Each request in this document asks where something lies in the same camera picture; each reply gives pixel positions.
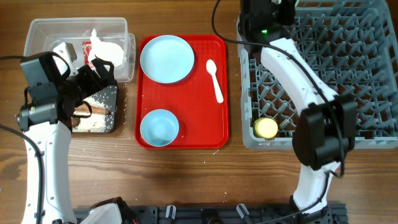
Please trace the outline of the grey dishwasher rack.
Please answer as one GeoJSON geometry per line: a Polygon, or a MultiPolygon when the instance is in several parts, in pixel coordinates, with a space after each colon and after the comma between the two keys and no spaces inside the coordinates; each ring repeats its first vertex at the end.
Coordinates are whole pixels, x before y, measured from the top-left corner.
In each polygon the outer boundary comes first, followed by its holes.
{"type": "MultiPolygon", "coordinates": [[[[341,95],[356,98],[357,149],[397,147],[397,37],[385,1],[300,1],[288,29],[311,68],[341,95]]],[[[243,143],[248,149],[291,149],[298,113],[277,79],[238,46],[243,143]],[[273,139],[254,135],[271,118],[273,139]]]]}

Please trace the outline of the white crumpled plastic wrapper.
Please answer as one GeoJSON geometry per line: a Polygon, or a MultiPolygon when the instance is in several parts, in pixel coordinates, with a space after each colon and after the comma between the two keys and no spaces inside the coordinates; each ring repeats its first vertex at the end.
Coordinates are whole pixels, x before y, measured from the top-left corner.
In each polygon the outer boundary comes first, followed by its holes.
{"type": "Polygon", "coordinates": [[[119,67],[124,61],[124,50],[115,43],[103,42],[97,37],[96,29],[91,32],[91,50],[88,55],[88,61],[91,62],[95,58],[111,62],[115,67],[119,67]]]}

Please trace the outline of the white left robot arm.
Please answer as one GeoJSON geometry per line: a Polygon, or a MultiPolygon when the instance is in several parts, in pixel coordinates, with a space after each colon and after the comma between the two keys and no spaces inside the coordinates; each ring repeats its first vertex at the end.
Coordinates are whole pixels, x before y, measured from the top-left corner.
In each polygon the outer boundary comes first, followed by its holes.
{"type": "Polygon", "coordinates": [[[85,98],[115,86],[114,65],[95,58],[72,75],[61,72],[54,52],[21,60],[30,103],[21,107],[18,123],[27,148],[27,200],[23,223],[77,223],[70,197],[68,152],[72,118],[85,98]]]}

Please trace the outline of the light blue plate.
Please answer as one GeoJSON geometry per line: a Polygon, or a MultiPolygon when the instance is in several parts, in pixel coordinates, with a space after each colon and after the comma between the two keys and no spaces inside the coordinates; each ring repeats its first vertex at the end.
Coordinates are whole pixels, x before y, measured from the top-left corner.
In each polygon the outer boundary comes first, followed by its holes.
{"type": "Polygon", "coordinates": [[[171,84],[183,80],[192,70],[195,54],[190,44],[175,35],[160,35],[148,41],[141,51],[144,74],[157,83],[171,84]]]}

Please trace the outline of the small light blue bowl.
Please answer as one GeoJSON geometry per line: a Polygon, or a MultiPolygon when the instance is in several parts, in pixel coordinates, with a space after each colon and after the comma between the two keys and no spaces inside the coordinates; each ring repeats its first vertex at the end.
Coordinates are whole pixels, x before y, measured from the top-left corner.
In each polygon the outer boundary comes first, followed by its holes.
{"type": "Polygon", "coordinates": [[[154,147],[164,147],[174,142],[179,129],[177,117],[165,109],[147,113],[140,124],[141,137],[148,145],[154,147]]]}

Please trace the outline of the clear plastic bin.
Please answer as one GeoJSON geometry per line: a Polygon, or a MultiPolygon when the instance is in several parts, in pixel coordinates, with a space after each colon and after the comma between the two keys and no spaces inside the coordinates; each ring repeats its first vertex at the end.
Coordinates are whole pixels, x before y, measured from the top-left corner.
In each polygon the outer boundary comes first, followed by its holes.
{"type": "Polygon", "coordinates": [[[114,69],[118,82],[130,82],[136,62],[135,36],[128,32],[127,20],[123,17],[71,17],[35,19],[31,22],[24,47],[24,55],[52,51],[62,42],[71,43],[77,54],[75,68],[85,64],[83,43],[89,41],[96,30],[103,42],[118,44],[124,50],[125,61],[114,69]]]}

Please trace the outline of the yellow plastic cup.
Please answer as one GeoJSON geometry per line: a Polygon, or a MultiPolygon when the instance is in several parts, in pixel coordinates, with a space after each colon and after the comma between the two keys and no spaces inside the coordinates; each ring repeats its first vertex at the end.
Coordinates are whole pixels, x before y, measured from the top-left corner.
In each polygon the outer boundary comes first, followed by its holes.
{"type": "Polygon", "coordinates": [[[254,135],[258,138],[273,139],[279,130],[277,123],[271,118],[259,118],[255,120],[254,135]]]}

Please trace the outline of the white plastic spoon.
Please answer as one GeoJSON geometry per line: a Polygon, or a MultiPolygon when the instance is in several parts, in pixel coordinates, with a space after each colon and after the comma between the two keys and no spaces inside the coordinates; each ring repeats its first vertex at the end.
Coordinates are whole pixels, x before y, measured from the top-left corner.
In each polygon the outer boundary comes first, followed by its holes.
{"type": "Polygon", "coordinates": [[[211,60],[211,59],[207,60],[206,70],[212,77],[217,102],[223,103],[224,102],[223,94],[222,94],[220,85],[218,83],[217,77],[216,77],[217,67],[213,60],[211,60]]]}

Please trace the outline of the red serving tray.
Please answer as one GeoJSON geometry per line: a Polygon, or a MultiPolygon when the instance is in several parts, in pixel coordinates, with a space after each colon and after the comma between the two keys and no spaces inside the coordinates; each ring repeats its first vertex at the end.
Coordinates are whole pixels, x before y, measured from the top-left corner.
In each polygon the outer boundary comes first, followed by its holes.
{"type": "Polygon", "coordinates": [[[217,67],[217,81],[226,98],[226,45],[215,35],[185,34],[182,38],[195,54],[193,69],[182,81],[160,84],[138,70],[134,136],[144,148],[150,148],[150,145],[141,136],[141,121],[156,109],[172,112],[180,125],[178,136],[168,145],[169,149],[215,149],[225,145],[229,138],[228,102],[219,104],[216,101],[212,78],[206,70],[206,61],[212,59],[217,67]]]}

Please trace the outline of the brown sweet potato piece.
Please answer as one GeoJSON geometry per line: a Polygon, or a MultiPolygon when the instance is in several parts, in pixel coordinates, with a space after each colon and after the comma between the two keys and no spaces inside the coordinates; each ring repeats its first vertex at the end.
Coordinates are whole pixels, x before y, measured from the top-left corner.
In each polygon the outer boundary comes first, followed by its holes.
{"type": "Polygon", "coordinates": [[[75,108],[75,115],[88,116],[91,114],[109,115],[110,112],[104,108],[94,106],[88,107],[87,105],[81,105],[75,108]]]}

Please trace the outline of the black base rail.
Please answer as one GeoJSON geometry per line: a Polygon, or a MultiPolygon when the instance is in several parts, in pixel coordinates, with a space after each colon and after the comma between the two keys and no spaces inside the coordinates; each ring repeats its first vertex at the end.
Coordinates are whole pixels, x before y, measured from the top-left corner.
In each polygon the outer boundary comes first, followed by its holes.
{"type": "MultiPolygon", "coordinates": [[[[167,218],[165,207],[156,206],[131,206],[139,223],[209,223],[218,220],[221,223],[246,223],[246,219],[241,217],[236,207],[178,207],[175,218],[167,218]]],[[[287,204],[268,204],[261,207],[247,207],[251,223],[325,223],[325,224],[348,224],[348,214],[344,203],[332,203],[327,205],[316,215],[308,217],[294,216],[280,220],[290,213],[293,209],[287,204]]]]}

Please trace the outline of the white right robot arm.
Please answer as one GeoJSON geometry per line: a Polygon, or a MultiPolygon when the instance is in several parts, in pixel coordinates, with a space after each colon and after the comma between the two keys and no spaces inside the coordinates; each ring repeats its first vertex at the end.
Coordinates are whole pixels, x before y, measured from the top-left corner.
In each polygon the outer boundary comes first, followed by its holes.
{"type": "Polygon", "coordinates": [[[356,102],[339,95],[300,56],[285,30],[295,19],[295,1],[241,1],[238,32],[245,49],[283,86],[300,115],[292,145],[301,163],[292,201],[303,217],[320,213],[337,169],[354,148],[356,102]]]}

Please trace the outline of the red snack wrapper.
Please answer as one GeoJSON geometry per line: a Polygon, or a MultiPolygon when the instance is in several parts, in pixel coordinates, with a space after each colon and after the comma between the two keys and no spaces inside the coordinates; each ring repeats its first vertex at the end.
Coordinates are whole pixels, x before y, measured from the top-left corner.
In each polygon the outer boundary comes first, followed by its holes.
{"type": "Polygon", "coordinates": [[[83,41],[82,42],[82,49],[83,49],[83,56],[84,56],[85,65],[88,65],[91,68],[94,68],[92,63],[89,61],[89,55],[90,55],[90,51],[92,49],[91,42],[90,41],[83,41]]]}

